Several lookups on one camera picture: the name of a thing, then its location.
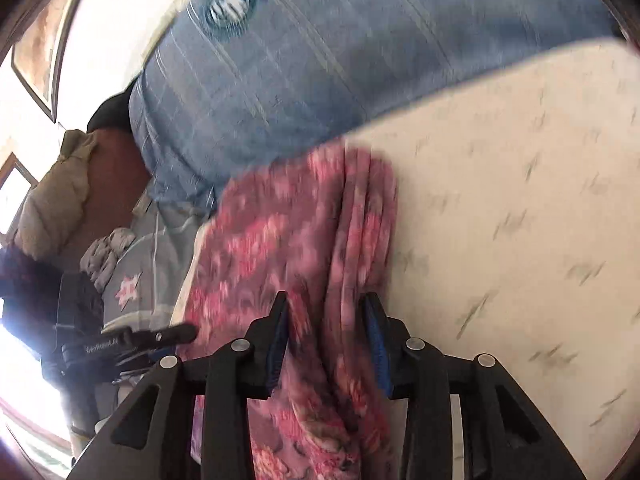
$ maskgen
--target painting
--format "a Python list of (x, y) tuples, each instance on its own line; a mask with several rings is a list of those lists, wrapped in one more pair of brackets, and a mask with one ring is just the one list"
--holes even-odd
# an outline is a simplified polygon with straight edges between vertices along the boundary
[(80, 0), (50, 0), (14, 45), (11, 65), (31, 97), (53, 122), (66, 39)]

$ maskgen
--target crumpled gray cloth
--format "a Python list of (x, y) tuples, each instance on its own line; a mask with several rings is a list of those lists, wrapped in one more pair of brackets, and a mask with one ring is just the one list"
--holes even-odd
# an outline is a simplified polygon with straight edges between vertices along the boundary
[(131, 229), (119, 227), (109, 236), (98, 238), (80, 259), (80, 270), (89, 275), (100, 294), (109, 283), (118, 260), (135, 239), (136, 235)]

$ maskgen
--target window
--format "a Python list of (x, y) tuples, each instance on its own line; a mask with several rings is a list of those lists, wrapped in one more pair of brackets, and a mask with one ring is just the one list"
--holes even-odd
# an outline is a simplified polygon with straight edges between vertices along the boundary
[(12, 238), (22, 203), (37, 185), (38, 181), (11, 153), (0, 168), (0, 244)]

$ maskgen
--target gray fabric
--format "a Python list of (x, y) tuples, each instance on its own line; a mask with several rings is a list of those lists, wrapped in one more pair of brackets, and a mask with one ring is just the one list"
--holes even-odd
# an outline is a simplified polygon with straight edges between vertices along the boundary
[(95, 289), (102, 293), (111, 279), (118, 259), (136, 239), (131, 229), (120, 227), (104, 238), (98, 238), (80, 258), (80, 270), (89, 275)]
[(600, 0), (191, 0), (129, 101), (148, 192), (215, 208), (251, 166), (613, 27)]
[[(175, 301), (193, 259), (196, 232), (206, 217), (190, 206), (151, 203), (135, 218), (136, 240), (118, 261), (104, 289), (104, 328), (128, 325), (153, 330), (169, 325)], [(137, 298), (124, 308), (116, 294), (122, 281), (139, 275)]]

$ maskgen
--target pink floral fabric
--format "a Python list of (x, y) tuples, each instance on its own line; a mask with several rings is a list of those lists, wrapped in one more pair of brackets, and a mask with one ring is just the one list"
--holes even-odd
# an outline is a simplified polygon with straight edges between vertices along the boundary
[(180, 353), (215, 352), (266, 316), (279, 290), (288, 293), (280, 383), (270, 399), (249, 401), (258, 480), (396, 476), (386, 402), (357, 312), (361, 293), (382, 292), (396, 208), (389, 164), (339, 142), (226, 187), (185, 310), (200, 331)]

